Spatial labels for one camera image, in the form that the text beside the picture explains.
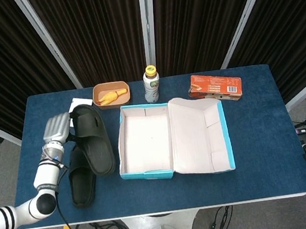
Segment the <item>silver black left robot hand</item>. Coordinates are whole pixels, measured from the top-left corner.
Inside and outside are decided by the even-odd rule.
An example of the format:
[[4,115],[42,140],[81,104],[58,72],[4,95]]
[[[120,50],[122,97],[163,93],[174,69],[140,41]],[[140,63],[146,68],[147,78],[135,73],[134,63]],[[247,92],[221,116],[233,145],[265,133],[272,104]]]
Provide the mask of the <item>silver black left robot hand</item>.
[[62,113],[48,119],[45,126],[44,142],[59,142],[65,144],[70,134],[70,115],[69,113]]

